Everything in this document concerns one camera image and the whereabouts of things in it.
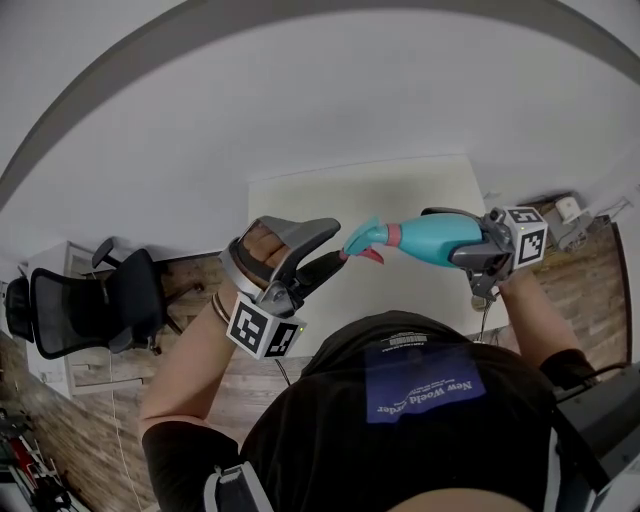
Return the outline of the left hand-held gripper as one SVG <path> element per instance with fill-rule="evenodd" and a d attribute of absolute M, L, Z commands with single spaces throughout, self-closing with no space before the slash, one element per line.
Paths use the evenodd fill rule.
<path fill-rule="evenodd" d="M 334 218 L 295 222 L 262 216 L 257 222 L 287 246 L 289 252 L 274 269 L 256 261 L 254 274 L 269 282 L 265 289 L 245 273 L 248 266 L 240 262 L 243 249 L 240 238 L 221 253 L 223 268 L 238 289 L 226 335 L 255 359 L 283 358 L 306 328 L 306 323 L 294 315 L 293 299 L 283 283 L 290 285 L 295 279 L 294 294 L 305 299 L 339 272 L 348 256 L 342 251 L 332 251 L 298 269 L 304 258 L 341 229 Z"/>

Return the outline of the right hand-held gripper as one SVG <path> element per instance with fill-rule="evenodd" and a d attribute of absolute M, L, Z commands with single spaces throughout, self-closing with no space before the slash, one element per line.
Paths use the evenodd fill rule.
<path fill-rule="evenodd" d="M 495 300 L 493 290 L 516 270 L 540 263 L 544 256 L 548 224 L 530 206 L 495 207 L 482 218 L 465 210 L 427 207 L 422 216 L 434 216 L 439 228 L 481 227 L 487 242 L 452 249 L 449 262 L 468 272 L 472 294 Z"/>

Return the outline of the teal spray bottle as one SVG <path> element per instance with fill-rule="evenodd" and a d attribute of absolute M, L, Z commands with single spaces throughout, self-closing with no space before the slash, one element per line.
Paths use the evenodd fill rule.
<path fill-rule="evenodd" d="M 400 224 L 398 249 L 422 262 L 454 268 L 451 251 L 459 246 L 481 243 L 479 224 L 471 217 L 454 213 L 421 216 Z"/>

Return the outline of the teal pink spray nozzle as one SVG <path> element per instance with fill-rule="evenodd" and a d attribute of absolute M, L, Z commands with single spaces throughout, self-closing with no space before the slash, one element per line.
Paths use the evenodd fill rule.
<path fill-rule="evenodd" d="M 342 248 L 342 254 L 345 259 L 349 257 L 364 257 L 383 264 L 383 256 L 373 246 L 379 244 L 398 247 L 401 239 L 402 229 L 399 224 L 381 224 L 379 218 L 374 217 L 359 226 L 350 235 Z"/>

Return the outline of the person's right forearm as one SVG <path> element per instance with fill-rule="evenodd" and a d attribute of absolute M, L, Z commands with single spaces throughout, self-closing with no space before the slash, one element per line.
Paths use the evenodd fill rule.
<path fill-rule="evenodd" d="M 520 353 L 529 363 L 540 366 L 557 353 L 579 349 L 574 331 L 530 270 L 514 272 L 499 291 Z"/>

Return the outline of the person's left forearm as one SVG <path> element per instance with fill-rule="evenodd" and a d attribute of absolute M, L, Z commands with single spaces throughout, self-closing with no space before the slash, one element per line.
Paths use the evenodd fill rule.
<path fill-rule="evenodd" d="M 206 426 L 220 383 L 236 350 L 227 324 L 206 305 L 163 357 L 140 407 L 139 431 L 165 422 Z"/>

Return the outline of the person's left hand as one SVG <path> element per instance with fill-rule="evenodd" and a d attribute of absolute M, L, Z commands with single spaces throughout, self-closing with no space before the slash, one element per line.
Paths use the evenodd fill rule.
<path fill-rule="evenodd" d="M 289 253 L 289 247 L 261 222 L 248 230 L 241 245 L 253 260 L 268 267 L 270 271 L 276 269 Z"/>

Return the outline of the white table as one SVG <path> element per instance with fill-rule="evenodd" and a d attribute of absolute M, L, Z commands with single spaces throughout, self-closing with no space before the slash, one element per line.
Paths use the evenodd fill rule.
<path fill-rule="evenodd" d="M 451 207 L 480 215 L 484 201 L 469 160 L 463 156 L 394 160 L 317 170 L 254 182 L 249 217 L 291 221 L 332 217 L 341 230 L 313 252 L 314 257 L 342 247 L 362 223 L 378 217 L 399 223 L 426 207 Z M 461 270 L 417 261 L 381 247 L 385 262 L 353 258 L 306 299 L 298 317 L 307 326 L 290 349 L 292 357 L 314 355 L 323 341 L 351 322 L 389 310 L 415 312 L 464 335 L 502 328 L 508 317 L 502 302 L 487 315 L 472 307 Z"/>

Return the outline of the gray electronic device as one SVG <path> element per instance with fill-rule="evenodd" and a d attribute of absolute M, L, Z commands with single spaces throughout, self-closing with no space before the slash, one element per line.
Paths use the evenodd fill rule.
<path fill-rule="evenodd" d="M 552 208 L 543 214 L 543 219 L 548 225 L 553 248 L 563 252 L 569 252 L 582 243 L 594 222 L 590 212 L 581 208 L 572 195 L 556 200 Z"/>

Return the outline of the black printed t-shirt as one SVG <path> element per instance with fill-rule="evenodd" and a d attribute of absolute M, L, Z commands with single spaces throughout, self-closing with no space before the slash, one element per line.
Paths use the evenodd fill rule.
<path fill-rule="evenodd" d="M 162 512 L 204 512 L 207 478 L 242 462 L 274 512 L 387 512 L 455 488 L 542 512 L 553 389 L 592 371 L 575 349 L 533 366 L 390 311 L 331 335 L 243 444 L 171 421 L 153 426 L 142 446 Z"/>

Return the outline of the black mounted device box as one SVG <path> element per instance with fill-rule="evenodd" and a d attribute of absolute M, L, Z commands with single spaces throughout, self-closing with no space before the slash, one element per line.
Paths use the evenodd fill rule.
<path fill-rule="evenodd" d="M 640 460 L 640 362 L 602 368 L 554 391 L 545 512 L 597 512 Z"/>

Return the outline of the black office chair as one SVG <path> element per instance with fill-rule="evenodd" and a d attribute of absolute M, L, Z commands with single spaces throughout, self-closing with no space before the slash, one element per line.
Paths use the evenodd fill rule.
<path fill-rule="evenodd" d="M 91 259 L 93 267 L 105 263 L 113 268 L 104 280 L 36 268 L 11 281 L 4 299 L 9 332 L 33 343 L 47 360 L 90 348 L 161 354 L 159 331 L 169 327 L 183 333 L 168 306 L 192 290 L 202 292 L 204 285 L 194 282 L 167 295 L 161 282 L 166 266 L 153 262 L 145 249 L 124 261 L 111 256 L 113 249 L 114 239 L 108 238 Z"/>

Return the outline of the white desk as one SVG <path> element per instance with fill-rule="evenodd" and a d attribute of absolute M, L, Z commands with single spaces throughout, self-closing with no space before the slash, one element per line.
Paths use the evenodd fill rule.
<path fill-rule="evenodd" d="M 27 261 L 27 278 L 31 279 L 33 271 L 44 268 L 66 277 L 78 277 L 83 269 L 90 267 L 91 253 L 70 242 L 56 245 L 43 251 Z M 81 384 L 76 381 L 75 372 L 89 372 L 96 376 L 96 365 L 88 364 L 88 356 L 84 352 L 49 360 L 44 358 L 34 343 L 26 344 L 27 364 L 29 372 L 49 388 L 71 400 L 82 395 L 101 392 L 115 392 L 124 389 L 141 388 L 143 379 L 125 378 L 117 380 L 110 367 L 107 380 L 97 383 Z"/>

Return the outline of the black metal rack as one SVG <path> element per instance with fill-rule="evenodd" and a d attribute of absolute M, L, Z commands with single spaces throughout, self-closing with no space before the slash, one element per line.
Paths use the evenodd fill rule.
<path fill-rule="evenodd" d="M 28 504 L 35 512 L 72 512 L 69 494 L 56 470 L 42 459 L 38 445 L 29 443 L 29 432 L 33 429 L 27 416 L 10 416 L 0 407 L 0 449 L 8 452 L 5 465 Z"/>

